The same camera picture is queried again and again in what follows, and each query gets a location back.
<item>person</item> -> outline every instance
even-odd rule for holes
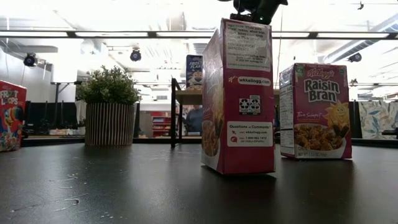
[[[188,132],[199,132],[201,134],[201,121],[203,117],[203,108],[200,105],[194,105],[185,119]]]

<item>nutrition facts label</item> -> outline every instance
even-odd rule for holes
[[[294,154],[293,130],[293,88],[292,85],[280,89],[280,151]]]
[[[280,128],[293,128],[293,91],[292,85],[280,89]]]
[[[271,71],[269,28],[227,22],[225,32],[227,68]]]

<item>froot loops box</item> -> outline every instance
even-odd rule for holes
[[[351,158],[346,66],[296,63],[280,74],[280,152]]]
[[[26,88],[0,81],[0,151],[21,147]]]
[[[271,27],[223,19],[203,52],[201,162],[274,172]]]

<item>pink cereal box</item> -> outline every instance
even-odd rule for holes
[[[274,172],[271,27],[222,19],[203,52],[201,161],[222,174]]]
[[[347,69],[295,63],[280,74],[280,153],[299,159],[351,158]]]

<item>cereal box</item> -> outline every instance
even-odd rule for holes
[[[223,19],[203,52],[201,161],[222,174],[274,172],[271,27]]]
[[[309,159],[351,158],[347,69],[296,63],[280,74],[280,152]]]
[[[26,89],[0,81],[0,151],[13,151],[21,146]]]
[[[202,56],[187,55],[187,90],[202,90]]]

